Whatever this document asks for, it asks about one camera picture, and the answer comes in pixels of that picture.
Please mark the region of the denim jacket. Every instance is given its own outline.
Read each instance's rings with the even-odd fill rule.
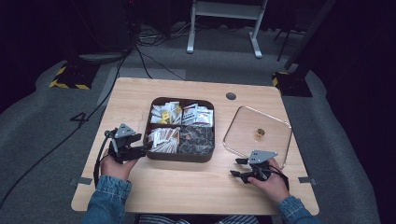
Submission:
[[[100,224],[100,223],[123,223],[124,205],[129,193],[131,192],[132,183],[123,181],[112,176],[102,175],[99,179],[95,193],[92,195],[88,204],[88,210],[82,219],[83,224]],[[321,223],[316,217],[313,217],[304,207],[303,203],[289,196],[277,205],[282,213],[282,218],[288,224],[312,224]],[[229,223],[246,223],[246,222],[229,222]]]

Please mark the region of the clear plastic container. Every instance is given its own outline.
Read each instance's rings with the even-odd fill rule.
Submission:
[[[241,158],[248,158],[252,150],[272,151],[279,166],[286,165],[291,126],[284,120],[277,119],[248,106],[241,106],[236,111],[233,122],[223,139],[223,145]]]

